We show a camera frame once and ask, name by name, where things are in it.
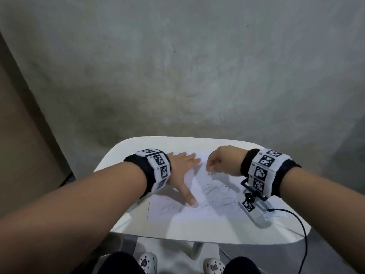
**tabletop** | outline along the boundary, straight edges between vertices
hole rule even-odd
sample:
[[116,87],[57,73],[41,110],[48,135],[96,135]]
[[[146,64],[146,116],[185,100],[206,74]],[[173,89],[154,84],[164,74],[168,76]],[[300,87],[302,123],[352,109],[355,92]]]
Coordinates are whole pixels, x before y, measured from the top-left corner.
[[[104,156],[95,171],[122,162],[126,156],[146,148],[156,148],[165,153],[189,151],[213,151],[221,145],[233,145],[244,149],[261,146],[237,140],[192,137],[133,137],[116,144]],[[112,232],[160,239],[174,239],[230,244],[285,244],[303,239],[303,229],[294,216],[274,217],[268,228],[258,228],[252,221],[218,219],[200,221],[147,220],[150,199],[126,212],[112,228]],[[299,217],[307,234],[311,227]]]

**paper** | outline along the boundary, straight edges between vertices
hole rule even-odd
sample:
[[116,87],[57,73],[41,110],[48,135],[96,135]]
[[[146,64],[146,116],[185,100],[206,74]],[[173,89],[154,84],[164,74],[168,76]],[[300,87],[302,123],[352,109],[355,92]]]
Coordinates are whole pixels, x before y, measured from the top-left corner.
[[[206,171],[210,152],[195,152],[201,163],[185,174],[185,184],[188,186],[199,205],[197,208],[185,205],[180,193],[166,186],[157,194],[151,196],[148,209],[148,221],[159,220],[215,220],[249,218],[237,203],[237,193],[243,190],[240,184],[244,177],[233,177],[223,173],[211,174]],[[284,203],[280,198],[276,205]]]

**left hand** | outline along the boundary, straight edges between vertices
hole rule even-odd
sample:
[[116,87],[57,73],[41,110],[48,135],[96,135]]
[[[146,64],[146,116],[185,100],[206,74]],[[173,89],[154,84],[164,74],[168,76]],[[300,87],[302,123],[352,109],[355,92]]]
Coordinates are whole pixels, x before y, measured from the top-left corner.
[[190,192],[189,188],[184,183],[184,175],[190,169],[193,169],[201,159],[194,159],[196,154],[192,153],[187,156],[186,152],[180,153],[174,156],[174,153],[171,152],[167,154],[171,162],[171,175],[167,184],[176,188],[181,195],[186,199],[187,203],[192,207],[198,207],[198,202],[196,201],[193,194]]

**black pants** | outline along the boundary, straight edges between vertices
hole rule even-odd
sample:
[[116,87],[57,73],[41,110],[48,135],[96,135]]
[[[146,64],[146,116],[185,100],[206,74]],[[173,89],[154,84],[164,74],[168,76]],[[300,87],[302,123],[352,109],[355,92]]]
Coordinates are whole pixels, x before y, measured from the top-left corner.
[[[98,274],[144,274],[143,269],[135,258],[125,252],[111,254],[100,267]],[[261,274],[252,260],[245,257],[237,257],[231,260],[223,271],[223,274]]]

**table leg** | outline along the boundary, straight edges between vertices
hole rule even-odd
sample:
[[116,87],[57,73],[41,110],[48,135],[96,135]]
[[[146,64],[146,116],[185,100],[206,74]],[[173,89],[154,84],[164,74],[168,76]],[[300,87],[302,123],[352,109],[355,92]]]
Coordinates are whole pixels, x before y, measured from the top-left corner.
[[192,260],[197,260],[200,256],[200,253],[203,249],[203,242],[194,242],[193,248],[191,248],[191,254],[190,257]]

